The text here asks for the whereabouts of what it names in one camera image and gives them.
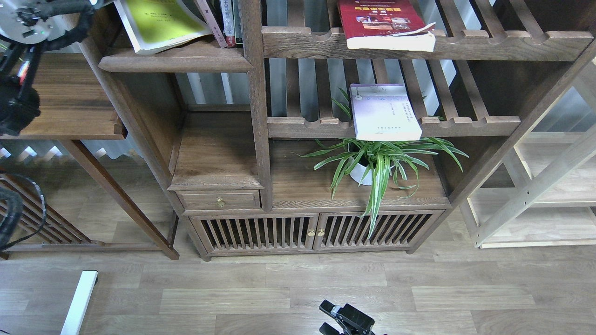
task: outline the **book spine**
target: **book spine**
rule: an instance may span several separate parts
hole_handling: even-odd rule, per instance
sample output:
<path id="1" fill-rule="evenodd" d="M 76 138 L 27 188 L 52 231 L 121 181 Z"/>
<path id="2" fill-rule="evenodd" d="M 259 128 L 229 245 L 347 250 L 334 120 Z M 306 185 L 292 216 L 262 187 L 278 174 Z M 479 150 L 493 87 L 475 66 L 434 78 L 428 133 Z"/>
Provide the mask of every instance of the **book spine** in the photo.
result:
<path id="1" fill-rule="evenodd" d="M 209 8 L 209 4 L 206 0 L 194 0 L 195 4 L 197 4 L 198 9 L 201 11 L 201 15 L 205 19 L 205 22 L 211 29 L 213 33 L 213 37 L 218 42 L 220 48 L 225 48 L 228 46 L 228 43 L 225 40 L 224 34 L 222 30 L 219 28 L 217 20 L 213 16 L 213 12 L 211 8 Z"/>
<path id="2" fill-rule="evenodd" d="M 232 0 L 232 7 L 234 8 L 234 33 L 236 34 L 236 47 L 242 48 L 242 24 L 241 24 L 241 17 L 240 17 L 240 9 L 239 9 L 239 1 L 240 0 Z"/>
<path id="3" fill-rule="evenodd" d="M 236 46 L 236 37 L 234 35 L 234 12 L 232 9 L 232 0 L 220 0 L 223 17 L 223 35 L 228 43 L 228 47 Z"/>

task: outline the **small drawer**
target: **small drawer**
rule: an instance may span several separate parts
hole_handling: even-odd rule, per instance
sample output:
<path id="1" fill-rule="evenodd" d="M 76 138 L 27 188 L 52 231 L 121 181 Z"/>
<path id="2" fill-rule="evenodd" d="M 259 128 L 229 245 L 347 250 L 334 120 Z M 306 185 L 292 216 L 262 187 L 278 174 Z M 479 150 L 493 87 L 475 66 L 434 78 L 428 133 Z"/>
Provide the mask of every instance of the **small drawer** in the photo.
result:
<path id="1" fill-rule="evenodd" d="M 259 190 L 177 191 L 184 210 L 257 209 Z"/>

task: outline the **red book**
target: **red book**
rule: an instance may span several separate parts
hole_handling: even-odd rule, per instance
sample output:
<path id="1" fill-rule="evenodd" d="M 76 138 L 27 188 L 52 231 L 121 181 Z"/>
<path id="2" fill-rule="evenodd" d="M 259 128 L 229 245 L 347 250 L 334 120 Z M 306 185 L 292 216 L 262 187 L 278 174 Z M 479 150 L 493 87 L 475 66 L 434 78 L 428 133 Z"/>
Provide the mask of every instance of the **red book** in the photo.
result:
<path id="1" fill-rule="evenodd" d="M 409 0 L 339 0 L 349 49 L 434 50 L 434 23 L 426 24 Z"/>

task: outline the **white bar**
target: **white bar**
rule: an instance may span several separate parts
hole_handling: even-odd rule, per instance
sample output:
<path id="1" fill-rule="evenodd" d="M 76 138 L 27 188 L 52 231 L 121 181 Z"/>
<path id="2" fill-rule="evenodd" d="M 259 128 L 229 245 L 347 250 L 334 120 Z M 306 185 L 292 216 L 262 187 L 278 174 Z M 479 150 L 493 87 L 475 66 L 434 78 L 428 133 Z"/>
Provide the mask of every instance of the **white bar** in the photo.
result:
<path id="1" fill-rule="evenodd" d="M 97 271 L 83 271 L 80 274 L 79 284 L 76 291 L 74 291 L 73 301 L 70 304 L 69 313 L 66 315 L 60 335 L 79 334 L 96 279 Z"/>

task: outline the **white book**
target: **white book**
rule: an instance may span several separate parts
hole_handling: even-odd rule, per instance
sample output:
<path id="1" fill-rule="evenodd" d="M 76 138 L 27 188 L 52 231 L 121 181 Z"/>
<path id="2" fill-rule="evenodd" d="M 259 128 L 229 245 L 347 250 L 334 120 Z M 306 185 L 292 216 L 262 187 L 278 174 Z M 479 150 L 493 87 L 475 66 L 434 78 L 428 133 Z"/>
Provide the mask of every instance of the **white book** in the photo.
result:
<path id="1" fill-rule="evenodd" d="M 405 86 L 351 84 L 350 95 L 356 139 L 415 141 L 422 136 Z"/>
<path id="2" fill-rule="evenodd" d="M 114 4 L 137 54 L 155 54 L 212 34 L 181 0 L 114 0 Z"/>

